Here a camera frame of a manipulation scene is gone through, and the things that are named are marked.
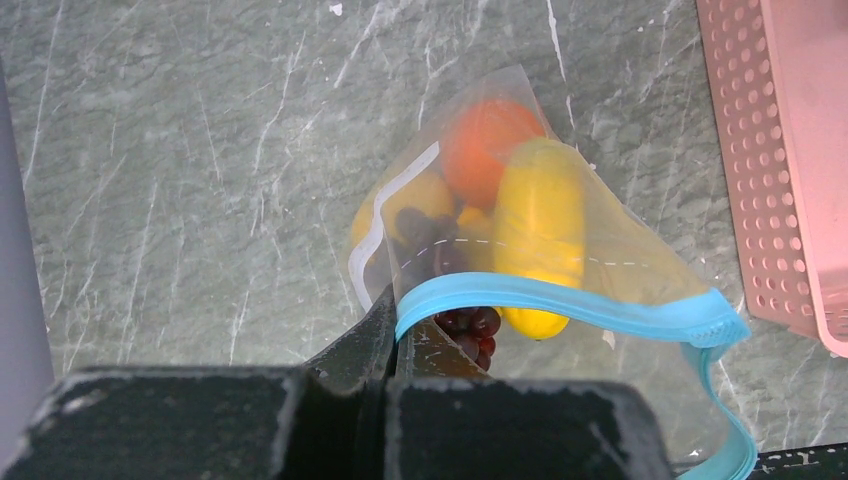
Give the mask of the orange fruit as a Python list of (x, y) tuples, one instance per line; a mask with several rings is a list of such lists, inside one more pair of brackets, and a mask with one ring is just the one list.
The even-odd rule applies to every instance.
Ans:
[(513, 150), (546, 130), (535, 112), (509, 99), (480, 101), (452, 123), (440, 141), (444, 179), (465, 204), (494, 207)]

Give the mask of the yellow mango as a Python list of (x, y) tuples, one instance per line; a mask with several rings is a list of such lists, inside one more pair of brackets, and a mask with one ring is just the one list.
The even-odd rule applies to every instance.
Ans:
[(587, 247), (581, 161), (571, 147), (546, 138), (513, 151), (494, 212), (497, 273), (583, 288)]

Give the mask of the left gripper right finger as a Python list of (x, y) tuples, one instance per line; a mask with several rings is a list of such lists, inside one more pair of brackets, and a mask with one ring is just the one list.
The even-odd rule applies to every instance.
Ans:
[(670, 479), (653, 411), (610, 381), (493, 379), (431, 321), (398, 341), (387, 479)]

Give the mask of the yellow lemon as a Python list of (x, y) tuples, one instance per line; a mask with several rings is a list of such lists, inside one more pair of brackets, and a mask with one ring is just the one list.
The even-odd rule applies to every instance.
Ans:
[[(368, 233), (373, 217), (374, 198), (380, 185), (375, 186), (360, 205), (351, 228), (351, 246), (356, 246)], [(384, 226), (393, 239), (400, 240), (395, 216), (405, 207), (415, 208), (427, 217), (455, 215), (457, 204), (442, 177), (432, 170), (425, 170), (390, 197), (382, 206)]]

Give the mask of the pink perforated plastic basket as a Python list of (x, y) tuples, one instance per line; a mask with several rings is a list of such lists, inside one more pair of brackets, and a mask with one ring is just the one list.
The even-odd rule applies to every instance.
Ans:
[(697, 3), (750, 313), (847, 354), (847, 5)]

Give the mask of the clear zip bag blue zipper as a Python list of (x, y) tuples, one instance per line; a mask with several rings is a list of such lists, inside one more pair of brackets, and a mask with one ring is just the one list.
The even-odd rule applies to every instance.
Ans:
[(744, 440), (750, 460), (738, 460), (733, 472), (721, 477), (705, 476), (746, 478), (756, 462), (755, 442), (721, 402), (710, 373), (730, 347), (749, 336), (749, 328), (720, 291), (623, 205), (576, 148), (556, 136), (519, 65), (496, 70), (449, 100), (372, 187), (380, 185), (371, 227), (351, 246), (347, 263), (360, 304), (371, 307), (385, 289), (394, 294), (392, 238), (383, 223), (383, 204), (425, 170), (445, 181), (440, 141), (464, 110), (491, 98), (533, 110), (546, 130), (536, 138), (560, 142), (580, 155), (586, 194), (586, 270), (580, 290), (497, 273), (496, 202), (483, 210), (493, 223), (492, 270), (473, 271), (492, 276), (489, 303), (502, 317), (503, 350), (526, 358), (549, 347), (565, 359), (569, 377), (634, 386), (658, 417), (672, 464), (705, 462), (729, 439)]

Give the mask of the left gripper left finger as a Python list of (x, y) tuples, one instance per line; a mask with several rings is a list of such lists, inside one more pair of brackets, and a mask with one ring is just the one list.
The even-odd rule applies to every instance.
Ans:
[(299, 365), (92, 367), (37, 408), (5, 479), (378, 479), (394, 294)]

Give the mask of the dark red grape bunch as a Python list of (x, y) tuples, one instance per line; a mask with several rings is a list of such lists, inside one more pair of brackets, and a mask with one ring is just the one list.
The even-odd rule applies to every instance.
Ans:
[(429, 321), (456, 353), (484, 374), (491, 368), (502, 317), (490, 274), (471, 269), (465, 247), (479, 245), (460, 231), (454, 215), (402, 207), (394, 215), (390, 240), (392, 283), (399, 318), (393, 339), (403, 345)]

